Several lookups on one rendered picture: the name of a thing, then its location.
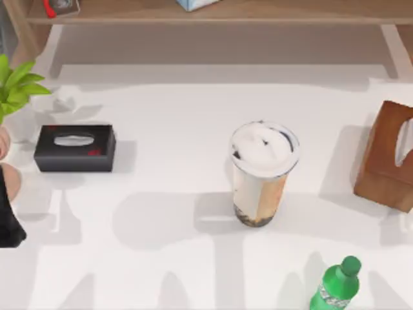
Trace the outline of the milk tea cup with lid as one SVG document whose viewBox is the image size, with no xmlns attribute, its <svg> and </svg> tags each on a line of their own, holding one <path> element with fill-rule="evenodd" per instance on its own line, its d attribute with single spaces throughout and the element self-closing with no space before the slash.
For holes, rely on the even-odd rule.
<svg viewBox="0 0 413 310">
<path fill-rule="evenodd" d="M 234 131 L 232 197 L 235 214 L 244 225 L 263 227 L 271 222 L 299 157 L 299 140 L 285 126 L 260 120 Z"/>
</svg>

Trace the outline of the black tissue box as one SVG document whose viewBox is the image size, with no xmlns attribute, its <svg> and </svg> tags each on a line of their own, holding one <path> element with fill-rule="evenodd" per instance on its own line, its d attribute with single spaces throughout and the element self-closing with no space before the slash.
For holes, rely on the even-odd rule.
<svg viewBox="0 0 413 310">
<path fill-rule="evenodd" d="M 41 172 L 111 172 L 115 149 L 111 125 L 43 125 L 34 160 Z"/>
</svg>

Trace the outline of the wooden open shelf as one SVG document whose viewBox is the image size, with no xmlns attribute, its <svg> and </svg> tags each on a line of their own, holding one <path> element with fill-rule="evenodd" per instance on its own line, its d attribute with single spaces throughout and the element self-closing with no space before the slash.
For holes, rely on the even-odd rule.
<svg viewBox="0 0 413 310">
<path fill-rule="evenodd" d="M 185 43 L 200 44 L 200 35 L 232 32 L 260 25 L 394 25 L 413 65 L 413 0 L 220 0 L 186 12 L 177 0 L 78 0 L 78 13 L 49 18 L 43 0 L 0 0 L 17 36 L 14 62 L 33 60 L 44 51 L 51 30 L 78 29 L 74 47 L 64 48 L 67 63 L 135 63 L 151 32 L 164 30 Z"/>
</svg>

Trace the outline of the light blue box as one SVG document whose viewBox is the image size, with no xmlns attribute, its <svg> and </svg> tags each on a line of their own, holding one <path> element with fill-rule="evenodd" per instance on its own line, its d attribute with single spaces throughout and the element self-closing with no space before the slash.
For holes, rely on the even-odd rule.
<svg viewBox="0 0 413 310">
<path fill-rule="evenodd" d="M 220 2 L 220 0 L 175 0 L 186 12 L 193 12 L 200 8 Z"/>
</svg>

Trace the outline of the brown wooden tissue box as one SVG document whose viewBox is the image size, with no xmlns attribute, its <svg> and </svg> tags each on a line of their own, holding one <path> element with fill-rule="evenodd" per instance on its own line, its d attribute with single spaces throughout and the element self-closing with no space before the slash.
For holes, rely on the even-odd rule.
<svg viewBox="0 0 413 310">
<path fill-rule="evenodd" d="M 353 193 L 401 212 L 413 209 L 413 150 L 396 165 L 396 145 L 413 107 L 384 101 L 368 135 Z"/>
</svg>

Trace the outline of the green bottle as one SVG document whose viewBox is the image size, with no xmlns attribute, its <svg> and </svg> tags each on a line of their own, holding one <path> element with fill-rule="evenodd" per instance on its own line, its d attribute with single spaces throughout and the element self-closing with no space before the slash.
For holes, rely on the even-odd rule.
<svg viewBox="0 0 413 310">
<path fill-rule="evenodd" d="M 340 264 L 329 267 L 310 300 L 309 310 L 345 310 L 359 291 L 361 262 L 346 256 Z"/>
</svg>

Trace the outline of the green potted plant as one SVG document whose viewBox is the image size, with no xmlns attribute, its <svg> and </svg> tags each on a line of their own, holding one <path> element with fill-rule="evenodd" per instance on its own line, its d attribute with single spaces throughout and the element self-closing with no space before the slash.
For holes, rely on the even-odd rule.
<svg viewBox="0 0 413 310">
<path fill-rule="evenodd" d="M 21 188 L 19 171 L 3 162 L 7 156 L 12 139 L 3 126 L 4 119 L 23 109 L 31 97 L 49 95 L 51 90 L 39 82 L 45 78 L 32 72 L 34 61 L 26 61 L 12 69 L 6 54 L 0 54 L 0 174 L 5 181 L 6 193 L 10 201 L 14 200 Z"/>
</svg>

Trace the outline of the red and black object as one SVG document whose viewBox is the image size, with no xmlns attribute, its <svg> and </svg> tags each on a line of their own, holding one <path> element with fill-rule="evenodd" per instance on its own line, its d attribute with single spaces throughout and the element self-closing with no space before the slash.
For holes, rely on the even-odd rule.
<svg viewBox="0 0 413 310">
<path fill-rule="evenodd" d="M 42 0 L 46 16 L 50 19 L 80 12 L 78 0 Z"/>
</svg>

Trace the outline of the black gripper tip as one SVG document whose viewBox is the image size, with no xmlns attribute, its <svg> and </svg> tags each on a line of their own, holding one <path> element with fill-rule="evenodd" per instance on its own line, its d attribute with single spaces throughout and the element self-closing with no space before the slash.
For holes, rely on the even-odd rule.
<svg viewBox="0 0 413 310">
<path fill-rule="evenodd" d="M 26 237 L 26 231 L 10 205 L 3 168 L 0 167 L 0 248 L 19 247 Z"/>
</svg>

